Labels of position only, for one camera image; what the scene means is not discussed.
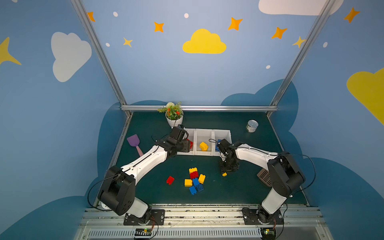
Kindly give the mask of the circuit board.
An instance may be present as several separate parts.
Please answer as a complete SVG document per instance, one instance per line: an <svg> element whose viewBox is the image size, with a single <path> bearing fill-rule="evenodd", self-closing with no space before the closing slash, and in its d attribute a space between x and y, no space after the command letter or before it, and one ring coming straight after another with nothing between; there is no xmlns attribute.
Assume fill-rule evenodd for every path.
<svg viewBox="0 0 384 240"><path fill-rule="evenodd" d="M275 240L277 237L276 230L274 229L261 229L261 240Z"/></svg>
<svg viewBox="0 0 384 240"><path fill-rule="evenodd" d="M135 229L134 230L134 239L150 239L153 233L151 229Z"/></svg>

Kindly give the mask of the potted plant white pot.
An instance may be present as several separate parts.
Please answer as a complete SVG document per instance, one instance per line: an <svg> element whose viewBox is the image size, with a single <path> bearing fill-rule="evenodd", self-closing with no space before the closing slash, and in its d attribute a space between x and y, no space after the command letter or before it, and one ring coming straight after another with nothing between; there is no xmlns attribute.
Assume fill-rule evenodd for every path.
<svg viewBox="0 0 384 240"><path fill-rule="evenodd" d="M164 113L168 124L171 128L181 125L183 122L184 112L181 107L181 102L174 104L168 102L165 106L158 109L159 113Z"/></svg>

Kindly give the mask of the yellow lego brick bottom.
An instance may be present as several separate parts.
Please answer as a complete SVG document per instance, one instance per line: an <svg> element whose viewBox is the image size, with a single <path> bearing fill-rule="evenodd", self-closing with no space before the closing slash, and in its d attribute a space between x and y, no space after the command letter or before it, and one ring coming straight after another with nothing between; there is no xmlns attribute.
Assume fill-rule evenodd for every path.
<svg viewBox="0 0 384 240"><path fill-rule="evenodd" d="M193 180L191 180L191 179L185 179L185 181L184 181L184 186L185 187L188 187L188 188L190 188L190 187L192 187L194 184L193 184Z"/></svg>

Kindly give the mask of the left circuit board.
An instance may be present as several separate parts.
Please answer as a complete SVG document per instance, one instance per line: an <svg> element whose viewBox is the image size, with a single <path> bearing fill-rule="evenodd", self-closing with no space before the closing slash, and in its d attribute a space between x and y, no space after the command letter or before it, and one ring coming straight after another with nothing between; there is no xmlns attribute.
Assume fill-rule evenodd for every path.
<svg viewBox="0 0 384 240"><path fill-rule="evenodd" d="M151 229L135 229L134 230L134 239L150 239L153 233Z"/></svg>

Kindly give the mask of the yellow lego brick right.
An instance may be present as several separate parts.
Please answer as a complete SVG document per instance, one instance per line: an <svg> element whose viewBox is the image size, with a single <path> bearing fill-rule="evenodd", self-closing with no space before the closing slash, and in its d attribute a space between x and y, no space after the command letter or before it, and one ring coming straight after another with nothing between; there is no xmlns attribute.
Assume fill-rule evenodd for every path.
<svg viewBox="0 0 384 240"><path fill-rule="evenodd" d="M206 179L206 176L203 175L203 174L200 174L200 176L198 178L198 181L199 181L200 184L204 184L205 179Z"/></svg>

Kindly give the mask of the purple toy spatula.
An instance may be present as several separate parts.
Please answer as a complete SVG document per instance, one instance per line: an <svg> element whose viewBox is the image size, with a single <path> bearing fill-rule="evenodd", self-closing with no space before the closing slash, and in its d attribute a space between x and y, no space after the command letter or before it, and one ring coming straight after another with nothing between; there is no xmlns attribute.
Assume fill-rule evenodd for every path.
<svg viewBox="0 0 384 240"><path fill-rule="evenodd" d="M127 141L129 142L129 144L130 144L131 147L136 148L136 150L137 150L139 156L141 157L141 156L143 155L143 152L142 152L142 150L141 150L140 147L139 147L140 139L139 139L138 135L137 135L137 134L134 134L134 135L128 137L128 138L127 138Z"/></svg>

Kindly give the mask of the white middle bin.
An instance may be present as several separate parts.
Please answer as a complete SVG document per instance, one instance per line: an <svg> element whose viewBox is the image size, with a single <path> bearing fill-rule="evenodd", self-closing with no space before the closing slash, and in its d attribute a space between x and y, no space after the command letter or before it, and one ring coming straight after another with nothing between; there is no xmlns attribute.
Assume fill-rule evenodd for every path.
<svg viewBox="0 0 384 240"><path fill-rule="evenodd" d="M210 129L196 129L194 132L194 150L197 156L213 156L214 154L214 143L210 142L213 137L213 130ZM209 147L207 151L202 151L200 144L205 143Z"/></svg>

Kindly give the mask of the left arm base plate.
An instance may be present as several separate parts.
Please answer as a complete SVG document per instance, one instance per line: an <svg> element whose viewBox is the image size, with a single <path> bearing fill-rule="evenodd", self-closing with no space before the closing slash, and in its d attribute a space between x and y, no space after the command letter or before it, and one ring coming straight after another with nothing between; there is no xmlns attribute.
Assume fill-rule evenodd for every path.
<svg viewBox="0 0 384 240"><path fill-rule="evenodd" d="M165 210L160 209L151 209L147 210L147 212L141 217L136 217L131 214L126 214L124 218L123 225L124 226L151 226L151 225L159 225L162 226L165 220Z"/></svg>

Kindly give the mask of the silver tin can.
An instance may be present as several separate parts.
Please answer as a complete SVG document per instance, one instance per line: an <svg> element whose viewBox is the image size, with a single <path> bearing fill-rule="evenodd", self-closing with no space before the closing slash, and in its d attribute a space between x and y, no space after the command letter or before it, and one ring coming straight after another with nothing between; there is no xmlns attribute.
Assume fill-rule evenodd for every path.
<svg viewBox="0 0 384 240"><path fill-rule="evenodd" d="M246 126L246 130L249 132L249 133L254 133L256 131L256 129L258 128L259 126L259 123L255 120L249 120L247 122L247 126Z"/></svg>

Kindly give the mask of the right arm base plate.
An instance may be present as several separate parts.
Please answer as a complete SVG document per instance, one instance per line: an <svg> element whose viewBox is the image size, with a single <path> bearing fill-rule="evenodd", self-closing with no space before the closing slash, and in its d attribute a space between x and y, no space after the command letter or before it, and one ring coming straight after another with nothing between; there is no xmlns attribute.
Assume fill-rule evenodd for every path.
<svg viewBox="0 0 384 240"><path fill-rule="evenodd" d="M282 225L284 223L283 214L280 210L274 214L269 214L262 208L242 208L242 214L245 225Z"/></svg>

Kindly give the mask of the yellow lego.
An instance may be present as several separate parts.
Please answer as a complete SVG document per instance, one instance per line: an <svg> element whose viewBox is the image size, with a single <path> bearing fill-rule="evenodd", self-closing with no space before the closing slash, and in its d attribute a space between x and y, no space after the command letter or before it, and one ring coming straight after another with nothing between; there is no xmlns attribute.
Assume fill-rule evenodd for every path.
<svg viewBox="0 0 384 240"><path fill-rule="evenodd" d="M205 142L201 142L200 149L201 151L206 152L209 149L209 145L207 145Z"/></svg>

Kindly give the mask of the white right bin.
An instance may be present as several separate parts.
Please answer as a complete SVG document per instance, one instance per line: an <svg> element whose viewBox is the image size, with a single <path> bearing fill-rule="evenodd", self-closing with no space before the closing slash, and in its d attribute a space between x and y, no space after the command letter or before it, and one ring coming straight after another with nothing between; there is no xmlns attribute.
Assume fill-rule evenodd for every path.
<svg viewBox="0 0 384 240"><path fill-rule="evenodd" d="M214 156L219 157L220 156L220 151L217 146L218 142L220 142L223 139L226 139L230 144L232 144L232 135L230 130L213 130L214 133Z"/></svg>

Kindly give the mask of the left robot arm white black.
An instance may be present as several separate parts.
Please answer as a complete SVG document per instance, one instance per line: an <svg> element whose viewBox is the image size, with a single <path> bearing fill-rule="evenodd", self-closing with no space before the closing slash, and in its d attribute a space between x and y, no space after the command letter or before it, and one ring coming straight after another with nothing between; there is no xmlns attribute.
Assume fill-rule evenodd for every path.
<svg viewBox="0 0 384 240"><path fill-rule="evenodd" d="M188 132L183 125L172 128L171 133L155 142L155 145L135 161L122 167L108 169L98 193L98 200L118 216L133 215L149 218L150 206L136 198L137 183L153 168L179 152L190 151Z"/></svg>

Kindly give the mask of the white bin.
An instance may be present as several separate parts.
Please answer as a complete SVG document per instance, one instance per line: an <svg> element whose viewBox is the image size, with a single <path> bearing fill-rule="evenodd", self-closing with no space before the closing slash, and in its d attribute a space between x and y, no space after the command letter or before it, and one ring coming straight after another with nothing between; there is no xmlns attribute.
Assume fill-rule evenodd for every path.
<svg viewBox="0 0 384 240"><path fill-rule="evenodd" d="M213 130L214 133L214 156L219 157L220 156L220 151L217 146L218 142L220 142L223 139L226 139L230 144L232 144L232 135L230 130Z"/></svg>
<svg viewBox="0 0 384 240"><path fill-rule="evenodd" d="M214 154L214 143L210 142L213 137L213 130L210 129L196 129L194 132L194 150L197 156L213 156ZM209 147L207 151L202 151L200 144L205 143Z"/></svg>
<svg viewBox="0 0 384 240"><path fill-rule="evenodd" d="M190 151L189 152L177 152L177 155L189 155L194 156L195 150L194 150L194 143L195 143L195 129L185 129L187 133L185 133L182 143L183 143L183 150L186 150L187 146L187 140L190 141Z"/></svg>

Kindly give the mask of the blue lego brick bottom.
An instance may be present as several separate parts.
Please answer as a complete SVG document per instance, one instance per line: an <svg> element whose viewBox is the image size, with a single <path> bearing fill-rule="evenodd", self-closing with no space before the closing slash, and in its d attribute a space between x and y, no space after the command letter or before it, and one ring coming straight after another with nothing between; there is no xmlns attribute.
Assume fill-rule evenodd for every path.
<svg viewBox="0 0 384 240"><path fill-rule="evenodd" d="M198 193L197 187L195 186L189 187L189 190L192 195L195 195Z"/></svg>

